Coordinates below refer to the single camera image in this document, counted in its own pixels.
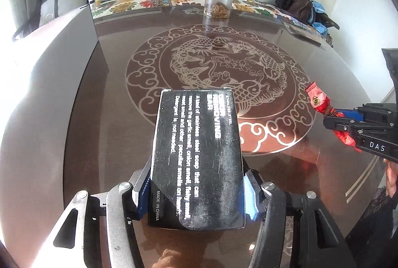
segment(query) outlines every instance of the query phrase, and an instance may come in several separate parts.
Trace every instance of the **red packet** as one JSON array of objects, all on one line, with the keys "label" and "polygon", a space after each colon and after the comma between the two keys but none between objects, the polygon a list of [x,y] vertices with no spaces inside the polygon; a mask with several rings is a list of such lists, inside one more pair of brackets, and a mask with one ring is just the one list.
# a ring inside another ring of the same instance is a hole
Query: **red packet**
[{"label": "red packet", "polygon": [[[306,89],[308,96],[310,97],[311,106],[322,113],[325,116],[338,116],[338,117],[345,117],[343,113],[337,112],[333,107],[330,105],[330,98],[326,96],[326,94],[316,85],[315,82],[311,83]],[[359,149],[355,147],[355,140],[349,136],[348,132],[342,131],[333,131],[341,141],[345,145],[349,145],[354,147],[355,150],[361,152]]]}]

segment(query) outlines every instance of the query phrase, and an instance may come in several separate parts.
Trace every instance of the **finger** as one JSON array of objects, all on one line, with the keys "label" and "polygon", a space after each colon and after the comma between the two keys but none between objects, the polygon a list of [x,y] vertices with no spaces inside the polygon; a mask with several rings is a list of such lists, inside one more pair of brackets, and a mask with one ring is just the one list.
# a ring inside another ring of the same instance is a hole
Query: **finger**
[{"label": "finger", "polygon": [[386,168],[386,189],[392,198],[397,191],[397,174],[392,170],[390,164]]},{"label": "finger", "polygon": [[390,168],[393,170],[393,172],[398,175],[398,164],[395,162],[390,161],[389,162]]},{"label": "finger", "polygon": [[161,256],[160,258],[166,258],[166,257],[169,257],[169,256],[176,256],[176,257],[179,257],[179,256],[181,256],[181,255],[182,255],[182,254],[179,253],[178,251],[170,250],[170,249],[165,249],[165,250],[163,251],[163,253],[162,253],[162,256]]},{"label": "finger", "polygon": [[174,256],[169,256],[165,258],[160,258],[157,263],[155,263],[152,268],[171,268],[176,266],[176,259]]},{"label": "finger", "polygon": [[[383,161],[387,164],[387,166],[389,165],[389,160],[384,158]],[[386,181],[386,196],[388,195],[389,195],[389,188],[387,188],[387,181]]]}]

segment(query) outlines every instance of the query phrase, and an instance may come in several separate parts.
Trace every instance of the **black bag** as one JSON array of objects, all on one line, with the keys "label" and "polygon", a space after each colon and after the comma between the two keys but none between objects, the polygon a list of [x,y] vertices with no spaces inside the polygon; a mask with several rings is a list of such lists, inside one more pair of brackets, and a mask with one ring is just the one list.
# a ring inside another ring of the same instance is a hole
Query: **black bag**
[{"label": "black bag", "polygon": [[305,24],[308,24],[308,19],[311,15],[314,15],[312,14],[314,11],[310,0],[275,0],[275,4]]}]

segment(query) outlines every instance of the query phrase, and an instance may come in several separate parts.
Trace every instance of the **round table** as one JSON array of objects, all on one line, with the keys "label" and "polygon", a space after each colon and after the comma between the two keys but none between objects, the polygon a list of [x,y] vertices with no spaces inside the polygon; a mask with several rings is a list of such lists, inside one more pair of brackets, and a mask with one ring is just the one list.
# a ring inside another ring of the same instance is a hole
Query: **round table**
[{"label": "round table", "polygon": [[[66,140],[65,204],[81,189],[108,191],[144,167],[163,88],[228,86],[248,165],[287,192],[314,191],[343,235],[349,233],[384,165],[345,146],[309,104],[304,89],[312,81],[335,108],[369,102],[329,45],[300,40],[272,17],[232,11],[229,19],[209,19],[189,5],[95,22],[99,44],[80,83]],[[165,249],[182,253],[189,267],[247,267],[258,232],[253,222],[242,230],[206,233],[155,229],[145,219],[134,225],[144,264],[154,268]]]}]

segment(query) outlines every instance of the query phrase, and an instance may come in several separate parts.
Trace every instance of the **pillow strap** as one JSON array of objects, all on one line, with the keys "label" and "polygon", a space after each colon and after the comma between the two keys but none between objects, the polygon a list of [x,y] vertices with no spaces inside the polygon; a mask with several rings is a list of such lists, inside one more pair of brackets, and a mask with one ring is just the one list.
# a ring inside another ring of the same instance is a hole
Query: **pillow strap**
[{"label": "pillow strap", "polygon": [[58,17],[58,0],[54,0],[54,19]]}]

